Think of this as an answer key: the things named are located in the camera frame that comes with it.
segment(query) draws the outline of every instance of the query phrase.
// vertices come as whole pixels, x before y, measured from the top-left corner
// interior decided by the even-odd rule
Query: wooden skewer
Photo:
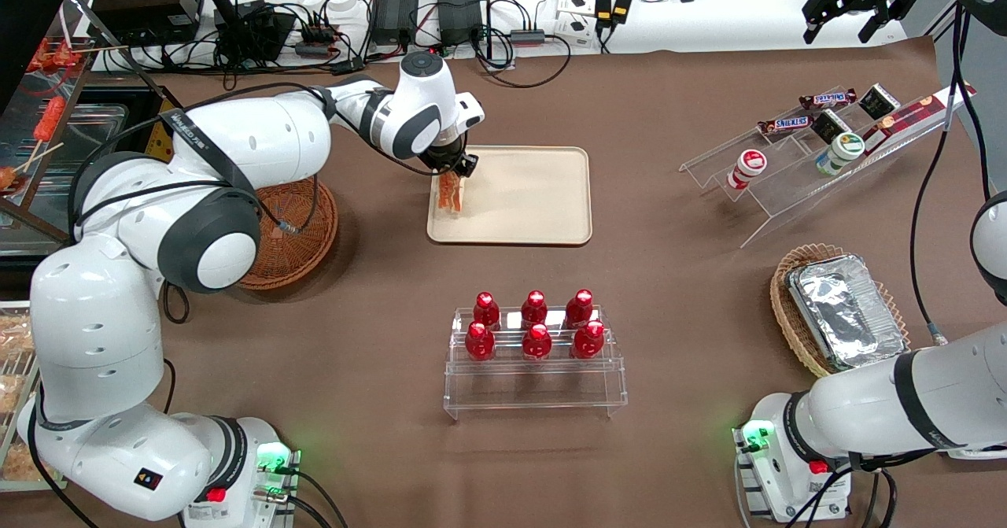
[[[31,164],[32,162],[34,162],[34,161],[36,161],[36,160],[39,160],[40,158],[42,158],[43,156],[45,156],[46,154],[48,154],[48,152],[52,152],[53,150],[55,150],[55,149],[57,149],[57,148],[61,147],[61,145],[63,145],[63,143],[59,143],[59,144],[57,144],[57,145],[54,145],[54,146],[53,146],[53,147],[51,147],[51,148],[47,148],[47,149],[45,149],[45,152],[41,152],[41,154],[38,154],[38,155],[36,155],[36,156],[33,156],[33,157],[31,157],[31,158],[28,158],[28,161],[27,161],[27,162],[25,162],[24,164],[21,164],[21,165],[20,165],[20,166],[18,166],[17,168],[14,168],[14,172],[16,173],[16,172],[18,172],[18,170],[22,170],[22,169],[23,169],[23,170],[25,170],[25,172],[27,172],[27,171],[28,171],[28,166],[29,166],[29,165],[30,165],[30,164]]]
[[[28,161],[25,162],[25,164],[31,164],[35,160],[35,153],[38,152],[38,149],[40,148],[42,148],[42,141],[35,143],[35,148],[31,149],[31,154],[28,155]]]
[[[69,48],[69,51],[75,54],[87,54],[88,52],[101,52],[104,50],[118,50],[119,48],[129,48],[129,46],[106,46],[104,48],[86,48],[85,50],[75,50],[75,48]],[[55,52],[46,52],[43,55],[56,55]]]

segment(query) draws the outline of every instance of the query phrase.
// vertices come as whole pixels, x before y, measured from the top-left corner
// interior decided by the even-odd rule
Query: green indicator light
[[[769,446],[769,440],[766,438],[769,437],[772,431],[772,422],[767,420],[752,420],[741,428],[741,433],[745,436],[749,444],[755,444],[763,448]]]
[[[287,465],[289,458],[290,449],[278,441],[263,443],[257,451],[259,468],[270,472]]]

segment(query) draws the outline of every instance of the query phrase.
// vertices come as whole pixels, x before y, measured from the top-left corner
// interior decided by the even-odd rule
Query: aluminum foil container
[[[786,281],[819,349],[837,370],[909,351],[859,256],[843,255],[795,268]]]

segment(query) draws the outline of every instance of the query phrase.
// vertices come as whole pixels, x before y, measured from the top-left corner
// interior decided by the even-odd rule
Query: red bottle
[[[553,338],[549,335],[546,324],[532,325],[521,342],[521,349],[528,361],[540,361],[549,357],[549,352],[553,350]]]
[[[546,295],[540,290],[532,290],[521,306],[521,328],[531,329],[536,323],[545,323],[547,313]]]
[[[475,296],[475,306],[472,308],[472,319],[482,323],[487,329],[500,328],[500,306],[489,292],[479,292]]]
[[[564,329],[580,329],[591,319],[594,311],[594,296],[591,291],[579,290],[573,298],[567,302],[567,316],[563,320]]]
[[[572,359],[591,359],[601,353],[601,348],[605,346],[605,326],[597,319],[587,322],[583,327],[577,329],[570,344],[570,357]]]
[[[468,323],[465,334],[465,349],[472,361],[489,361],[494,355],[495,341],[493,333],[478,321]]]

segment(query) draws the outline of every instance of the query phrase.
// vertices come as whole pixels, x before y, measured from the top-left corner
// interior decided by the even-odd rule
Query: brown table surface
[[[522,59],[512,78],[543,78],[559,62]],[[373,68],[376,79],[395,85],[396,67]],[[471,144],[588,152],[594,237],[587,245],[436,245],[425,233],[427,177],[335,130],[321,172],[340,209],[332,258],[280,296],[192,296],[191,321],[164,326],[165,354],[178,368],[173,410],[270,421],[304,450],[304,471],[327,486],[353,528],[741,526],[729,428],[762,396],[814,380],[788,351],[767,292],[777,262],[799,245],[831,243],[862,255],[897,300],[913,346],[927,345],[907,240],[937,135],[880,177],[744,250],[738,246],[762,221],[749,215],[751,206],[732,206],[719,189],[705,192],[677,169],[799,95],[836,85],[863,91],[877,81],[902,101],[933,93],[930,41],[583,55],[536,90],[493,86],[471,60],[451,69],[458,90],[485,108]],[[221,91],[214,78],[162,80],[183,103]],[[243,79],[240,87],[278,80]],[[952,339],[1007,313],[969,252],[980,188],[976,152],[956,123],[918,244],[927,306]],[[625,356],[628,406],[611,420],[603,411],[528,410],[462,414],[453,423],[441,403],[454,308],[481,289],[514,304],[536,287],[552,303],[580,287],[594,290]],[[164,395],[162,385],[152,400],[160,404]],[[1003,526],[1002,470],[936,455],[895,470],[896,526]],[[870,481],[854,485],[852,517],[827,525],[860,525]],[[68,494],[102,526],[150,525],[79,489]],[[304,495],[323,508],[317,495]],[[0,525],[80,524],[53,496],[25,494],[0,496]]]

